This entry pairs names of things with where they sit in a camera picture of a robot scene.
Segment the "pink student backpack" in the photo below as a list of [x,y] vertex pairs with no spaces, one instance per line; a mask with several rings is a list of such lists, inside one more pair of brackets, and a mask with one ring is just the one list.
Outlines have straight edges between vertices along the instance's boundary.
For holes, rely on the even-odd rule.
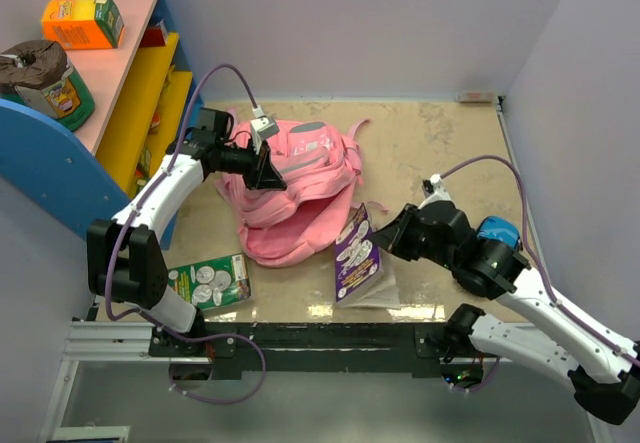
[[250,190],[241,176],[230,174],[215,182],[232,210],[246,256],[265,267],[288,267],[335,242],[356,207],[356,186],[363,182],[356,134],[367,122],[341,132],[322,121],[278,119],[279,132],[268,144],[287,188]]

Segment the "blue pencil case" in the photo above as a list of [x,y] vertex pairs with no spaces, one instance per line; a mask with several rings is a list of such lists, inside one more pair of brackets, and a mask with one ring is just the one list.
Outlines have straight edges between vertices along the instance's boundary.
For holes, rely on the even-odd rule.
[[521,234],[511,222],[498,216],[488,216],[476,230],[478,240],[496,240],[505,243],[515,251],[523,249]]

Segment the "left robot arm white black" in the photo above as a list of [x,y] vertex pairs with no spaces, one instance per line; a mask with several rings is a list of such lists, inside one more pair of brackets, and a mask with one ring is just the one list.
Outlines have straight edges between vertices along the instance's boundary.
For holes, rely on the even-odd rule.
[[200,124],[180,131],[143,190],[108,220],[94,220],[86,234],[88,286],[107,304],[125,303],[154,325],[173,331],[185,355],[200,353],[207,331],[196,307],[169,285],[160,239],[184,200],[212,173],[241,177],[250,190],[286,189],[271,161],[268,140],[279,127],[256,109],[239,143],[228,112],[203,108]]

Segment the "purple paperback book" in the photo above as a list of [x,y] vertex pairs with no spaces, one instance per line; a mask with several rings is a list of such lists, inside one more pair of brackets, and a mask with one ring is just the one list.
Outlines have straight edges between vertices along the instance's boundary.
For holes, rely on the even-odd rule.
[[390,257],[372,243],[373,233],[368,209],[361,204],[335,240],[336,308],[400,308]]

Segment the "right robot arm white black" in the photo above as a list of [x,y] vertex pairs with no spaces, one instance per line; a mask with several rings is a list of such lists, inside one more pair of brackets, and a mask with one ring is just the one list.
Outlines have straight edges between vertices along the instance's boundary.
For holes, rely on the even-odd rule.
[[560,382],[594,417],[622,424],[639,403],[639,344],[599,324],[544,283],[520,252],[518,229],[489,216],[473,228],[450,201],[408,204],[373,245],[406,261],[427,259],[468,293],[496,301],[535,328],[528,333],[470,304],[447,320],[444,361],[473,350],[517,362]]

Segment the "green paperback book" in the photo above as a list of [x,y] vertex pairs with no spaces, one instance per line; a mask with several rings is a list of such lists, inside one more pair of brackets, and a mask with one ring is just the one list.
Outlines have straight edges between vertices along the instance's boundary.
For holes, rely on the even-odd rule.
[[242,253],[170,268],[168,278],[172,289],[202,311],[231,307],[252,297]]

